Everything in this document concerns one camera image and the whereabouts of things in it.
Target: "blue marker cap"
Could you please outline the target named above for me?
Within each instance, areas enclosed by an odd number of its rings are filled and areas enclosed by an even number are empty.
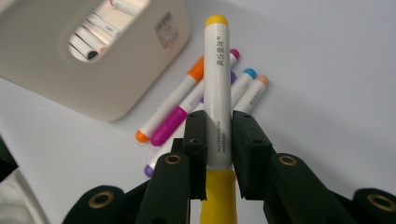
[[[244,73],[250,75],[251,78],[253,78],[253,79],[256,78],[256,76],[257,76],[256,71],[254,71],[254,69],[252,69],[252,68],[245,69]]]

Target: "white table surface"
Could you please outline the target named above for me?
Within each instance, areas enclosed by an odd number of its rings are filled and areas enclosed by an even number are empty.
[[[134,133],[203,54],[214,13],[228,18],[242,54],[236,74],[252,67],[270,78],[251,114],[277,152],[300,157],[348,198],[361,188],[396,194],[396,2],[186,3],[190,42],[122,119],[93,120],[0,79],[0,134],[51,223],[89,189],[128,191],[147,180],[143,168],[156,149]],[[199,209],[192,202],[191,223]],[[262,202],[238,199],[237,209],[240,223],[266,223]]]

